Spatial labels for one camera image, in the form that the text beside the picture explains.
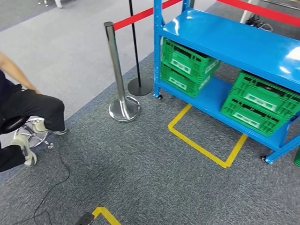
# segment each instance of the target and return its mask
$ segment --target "blue metal shelf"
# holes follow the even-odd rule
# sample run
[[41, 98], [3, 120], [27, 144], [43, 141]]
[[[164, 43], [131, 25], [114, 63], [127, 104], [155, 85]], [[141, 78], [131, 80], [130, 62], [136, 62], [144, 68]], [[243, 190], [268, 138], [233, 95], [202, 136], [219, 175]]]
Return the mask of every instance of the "blue metal shelf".
[[184, 11], [164, 26], [159, 34], [300, 91], [300, 41], [298, 40], [194, 9]]
[[160, 81], [158, 86], [163, 90], [191, 104], [215, 119], [222, 121], [226, 125], [234, 128], [243, 134], [252, 137], [271, 149], [279, 149], [283, 135], [285, 135], [288, 126], [286, 123], [274, 134], [270, 137], [266, 137], [219, 113], [222, 104], [230, 92], [231, 85], [216, 77], [212, 78], [212, 80], [205, 88], [201, 90], [197, 98], [189, 97], [164, 81]]
[[155, 0], [155, 97], [160, 94], [160, 89], [164, 89], [269, 147], [273, 152], [265, 158], [268, 163], [300, 145], [300, 133], [285, 141], [293, 121], [265, 137], [219, 113], [231, 90], [231, 85], [227, 82], [214, 77], [194, 99], [161, 81], [161, 39], [166, 37], [283, 87], [300, 91], [300, 41], [191, 9], [188, 2], [182, 0], [182, 14], [163, 26], [161, 0]]

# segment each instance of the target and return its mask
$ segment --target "black pants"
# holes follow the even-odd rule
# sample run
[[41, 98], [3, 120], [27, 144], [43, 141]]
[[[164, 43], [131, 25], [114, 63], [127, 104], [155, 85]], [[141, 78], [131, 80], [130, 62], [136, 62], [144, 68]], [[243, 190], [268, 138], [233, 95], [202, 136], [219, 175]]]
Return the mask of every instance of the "black pants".
[[[5, 120], [17, 116], [38, 116], [44, 118], [47, 129], [54, 131], [65, 130], [63, 111], [63, 103], [57, 98], [22, 90], [20, 85], [16, 85], [14, 92], [0, 106], [0, 115]], [[10, 145], [2, 149], [0, 143], [0, 172], [24, 162], [25, 157], [20, 146]]]

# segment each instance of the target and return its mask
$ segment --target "gray sneaker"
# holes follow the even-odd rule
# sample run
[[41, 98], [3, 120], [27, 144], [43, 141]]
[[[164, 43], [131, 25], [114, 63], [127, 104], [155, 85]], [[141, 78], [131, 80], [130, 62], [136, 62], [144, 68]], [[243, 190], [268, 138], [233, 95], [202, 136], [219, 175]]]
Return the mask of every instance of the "gray sneaker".
[[66, 128], [64, 131], [54, 131], [54, 130], [48, 130], [45, 127], [45, 125], [44, 124], [44, 121], [41, 121], [38, 123], [35, 123], [32, 126], [33, 131], [35, 131], [35, 133], [38, 134], [38, 133], [44, 133], [44, 132], [51, 132], [51, 133], [54, 133], [56, 135], [64, 135], [66, 132], [68, 132], [68, 130]]
[[30, 150], [29, 146], [29, 141], [26, 136], [23, 135], [17, 135], [11, 145], [19, 145], [21, 147], [21, 150], [23, 152], [25, 156], [24, 165], [32, 167], [36, 164], [37, 157], [36, 155]]

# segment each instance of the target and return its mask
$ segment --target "black chair seat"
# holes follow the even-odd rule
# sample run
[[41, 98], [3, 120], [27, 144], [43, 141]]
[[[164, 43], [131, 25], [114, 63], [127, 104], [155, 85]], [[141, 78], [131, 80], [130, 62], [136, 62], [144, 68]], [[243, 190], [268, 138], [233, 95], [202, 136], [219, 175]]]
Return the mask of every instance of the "black chair seat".
[[18, 116], [18, 117], [14, 117], [10, 120], [6, 120], [1, 128], [0, 128], [0, 134], [8, 134], [12, 131], [15, 131], [18, 128], [20, 128], [21, 126], [24, 125], [29, 116]]

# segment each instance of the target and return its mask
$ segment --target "green plastic crate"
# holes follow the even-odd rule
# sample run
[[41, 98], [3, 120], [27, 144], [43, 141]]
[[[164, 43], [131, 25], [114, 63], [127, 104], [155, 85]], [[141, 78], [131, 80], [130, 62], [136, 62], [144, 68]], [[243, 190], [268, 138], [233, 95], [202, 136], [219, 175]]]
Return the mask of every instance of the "green plastic crate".
[[213, 74], [220, 61], [201, 52], [164, 38], [162, 61], [191, 81], [201, 84], [204, 78]]
[[283, 124], [283, 121], [233, 98], [227, 98], [221, 113], [265, 136], [270, 136]]
[[240, 73], [228, 97], [283, 121], [300, 111], [299, 93], [244, 71]]
[[295, 157], [294, 164], [300, 166], [300, 147], [298, 149], [298, 152]]
[[173, 87], [184, 92], [192, 98], [196, 98], [199, 91], [207, 84], [210, 80], [211, 76], [208, 75], [201, 83], [197, 84], [193, 82], [187, 77], [178, 73], [176, 70], [171, 69], [170, 67], [161, 63], [161, 66], [161, 79], [165, 81]]

